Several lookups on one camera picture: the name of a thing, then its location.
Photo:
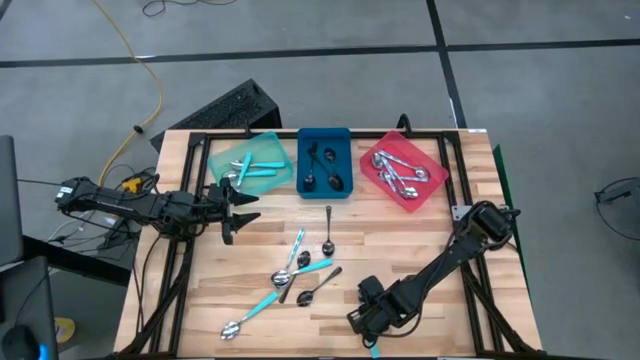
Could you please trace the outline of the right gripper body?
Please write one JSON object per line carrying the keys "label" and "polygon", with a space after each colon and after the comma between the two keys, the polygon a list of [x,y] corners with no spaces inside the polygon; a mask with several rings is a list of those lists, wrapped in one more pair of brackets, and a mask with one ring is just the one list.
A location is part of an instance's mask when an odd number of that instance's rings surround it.
{"label": "right gripper body", "polygon": [[364,345],[375,345],[391,326],[403,327],[408,309],[400,299],[400,280],[384,289],[376,276],[369,276],[358,284],[359,307],[347,314],[352,330],[362,336]]}

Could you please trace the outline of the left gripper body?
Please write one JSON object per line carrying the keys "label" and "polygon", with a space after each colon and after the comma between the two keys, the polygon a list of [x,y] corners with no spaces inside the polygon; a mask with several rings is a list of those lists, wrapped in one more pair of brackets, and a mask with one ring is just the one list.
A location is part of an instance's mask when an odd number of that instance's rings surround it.
{"label": "left gripper body", "polygon": [[228,178],[222,178],[218,184],[209,187],[207,208],[204,210],[202,226],[210,224],[221,225],[221,235],[225,245],[233,244],[233,216],[231,213],[230,196],[234,188]]}

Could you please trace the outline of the black spoon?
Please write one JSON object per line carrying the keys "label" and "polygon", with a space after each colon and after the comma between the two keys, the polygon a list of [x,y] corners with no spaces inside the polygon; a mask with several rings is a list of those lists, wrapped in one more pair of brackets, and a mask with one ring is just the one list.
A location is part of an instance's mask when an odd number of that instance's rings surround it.
{"label": "black spoon", "polygon": [[310,165],[309,165],[308,174],[305,176],[304,183],[303,183],[303,188],[304,188],[304,190],[306,192],[311,192],[316,187],[316,178],[315,178],[315,175],[314,175],[314,165],[315,165],[315,158],[316,158],[317,148],[318,148],[318,143],[317,142],[313,142],[311,144],[311,146],[307,149],[307,155],[310,158]]}
{"label": "black spoon", "polygon": [[[311,262],[310,252],[308,250],[303,251],[297,258],[298,269],[307,267],[310,264],[310,262]],[[288,293],[290,291],[292,284],[294,283],[295,278],[296,278],[296,274],[293,274],[290,276],[288,283],[286,284],[283,292],[281,293],[278,299],[278,302],[280,304],[283,304],[286,301],[286,298],[288,296]]]}
{"label": "black spoon", "polygon": [[315,288],[313,288],[312,290],[302,291],[298,295],[298,297],[296,299],[297,306],[298,307],[307,307],[307,306],[309,306],[313,302],[315,293],[320,288],[322,288],[324,285],[326,285],[331,280],[333,280],[335,277],[340,275],[342,272],[343,272],[343,269],[341,267],[337,267],[322,282],[320,282]]}
{"label": "black spoon", "polygon": [[327,181],[328,181],[329,186],[335,191],[343,191],[344,190],[344,182],[343,182],[342,178],[337,174],[337,172],[333,176],[329,175],[330,167],[327,167],[320,160],[320,157],[318,156],[317,152],[316,152],[315,162],[318,163],[320,165],[320,167],[323,169],[323,171],[326,173]]}

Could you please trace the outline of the dark spoon with ornate handle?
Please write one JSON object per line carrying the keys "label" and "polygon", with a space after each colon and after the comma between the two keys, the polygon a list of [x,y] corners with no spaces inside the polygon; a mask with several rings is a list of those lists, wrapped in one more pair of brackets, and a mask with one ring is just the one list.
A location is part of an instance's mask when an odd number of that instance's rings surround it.
{"label": "dark spoon with ornate handle", "polygon": [[331,240],[332,206],[327,205],[325,210],[326,210],[326,222],[327,222],[327,238],[322,245],[322,252],[326,257],[332,257],[335,252],[335,244]]}

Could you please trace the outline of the translucent teal plastic bin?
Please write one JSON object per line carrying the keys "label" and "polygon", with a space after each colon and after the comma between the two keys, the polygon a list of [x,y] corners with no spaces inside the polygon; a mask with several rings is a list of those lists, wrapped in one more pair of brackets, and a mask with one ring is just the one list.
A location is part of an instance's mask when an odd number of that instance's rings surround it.
{"label": "translucent teal plastic bin", "polygon": [[[227,171],[239,171],[229,163],[234,160],[243,161],[247,152],[252,153],[251,162],[284,162],[285,167],[274,169],[277,174],[272,177],[244,178],[240,186],[237,180],[230,180],[231,185],[238,191],[250,195],[259,195],[289,182],[293,177],[293,164],[289,155],[274,132],[267,132],[250,140],[215,139],[211,143],[207,165],[215,181],[221,180]],[[266,169],[249,168],[248,171]]]}

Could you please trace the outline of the blue plastic bin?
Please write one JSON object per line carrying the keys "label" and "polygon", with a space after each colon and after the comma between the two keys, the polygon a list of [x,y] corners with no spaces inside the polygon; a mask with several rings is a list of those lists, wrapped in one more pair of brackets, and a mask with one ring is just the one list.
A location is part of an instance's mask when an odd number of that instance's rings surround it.
{"label": "blue plastic bin", "polygon": [[[336,152],[336,172],[344,182],[343,191],[335,191],[329,186],[326,173],[316,162],[316,187],[311,192],[304,190],[310,165],[307,149],[313,142],[318,143],[317,154],[327,167],[330,165],[324,158],[324,150],[332,148]],[[346,199],[351,195],[354,189],[351,145],[351,132],[347,128],[301,128],[297,132],[296,190],[303,199]]]}

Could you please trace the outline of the black desk bar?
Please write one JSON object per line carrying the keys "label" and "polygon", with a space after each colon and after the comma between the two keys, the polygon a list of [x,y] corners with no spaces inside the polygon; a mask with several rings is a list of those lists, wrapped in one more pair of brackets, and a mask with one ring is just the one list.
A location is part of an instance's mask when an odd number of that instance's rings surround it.
{"label": "black desk bar", "polygon": [[131,276],[131,272],[123,267],[24,235],[22,259],[35,257],[45,257],[53,268],[122,287],[129,284]]}

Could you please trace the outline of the translucent pink plastic bin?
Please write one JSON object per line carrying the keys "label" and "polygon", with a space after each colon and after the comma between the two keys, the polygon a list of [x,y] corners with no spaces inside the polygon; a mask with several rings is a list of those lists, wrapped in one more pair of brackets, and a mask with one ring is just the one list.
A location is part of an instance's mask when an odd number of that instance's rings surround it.
{"label": "translucent pink plastic bin", "polygon": [[[386,182],[382,181],[378,177],[378,169],[372,165],[371,160],[373,155],[379,150],[391,153],[411,165],[424,167],[429,172],[429,181],[426,183],[403,181],[408,187],[413,187],[418,192],[418,197],[416,199],[402,198],[395,193]],[[404,167],[391,160],[386,160],[395,169],[399,176],[415,177],[415,173],[412,169]],[[413,213],[422,207],[449,178],[448,170],[397,131],[389,131],[364,155],[362,155],[359,160],[359,166],[360,171],[364,176],[381,188],[394,202],[409,213]],[[399,189],[401,188],[400,181],[396,180],[395,185]]]}

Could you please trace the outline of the yellow disc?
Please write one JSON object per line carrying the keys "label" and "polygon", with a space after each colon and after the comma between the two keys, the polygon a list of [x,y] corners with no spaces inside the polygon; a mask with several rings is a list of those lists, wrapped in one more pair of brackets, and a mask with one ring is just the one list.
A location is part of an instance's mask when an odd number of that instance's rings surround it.
{"label": "yellow disc", "polygon": [[68,342],[74,335],[76,323],[70,318],[55,317],[54,318],[56,341],[58,344]]}

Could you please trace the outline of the dark gray panel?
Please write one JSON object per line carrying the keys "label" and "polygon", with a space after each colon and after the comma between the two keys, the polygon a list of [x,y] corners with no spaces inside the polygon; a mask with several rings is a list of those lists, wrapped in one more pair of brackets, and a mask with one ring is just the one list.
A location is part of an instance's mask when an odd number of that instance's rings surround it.
{"label": "dark gray panel", "polygon": [[14,139],[0,135],[0,267],[19,261],[23,248]]}
{"label": "dark gray panel", "polygon": [[48,347],[49,360],[58,360],[49,265],[35,257],[0,272],[0,340],[16,325],[30,328]]}

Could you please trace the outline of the black computer mouse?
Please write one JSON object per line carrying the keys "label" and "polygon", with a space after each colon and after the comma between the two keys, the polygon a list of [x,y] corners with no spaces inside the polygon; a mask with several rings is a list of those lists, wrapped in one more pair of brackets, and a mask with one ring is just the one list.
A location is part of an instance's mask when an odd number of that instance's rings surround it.
{"label": "black computer mouse", "polygon": [[40,344],[26,325],[9,329],[0,340],[5,360],[49,360],[48,347]]}

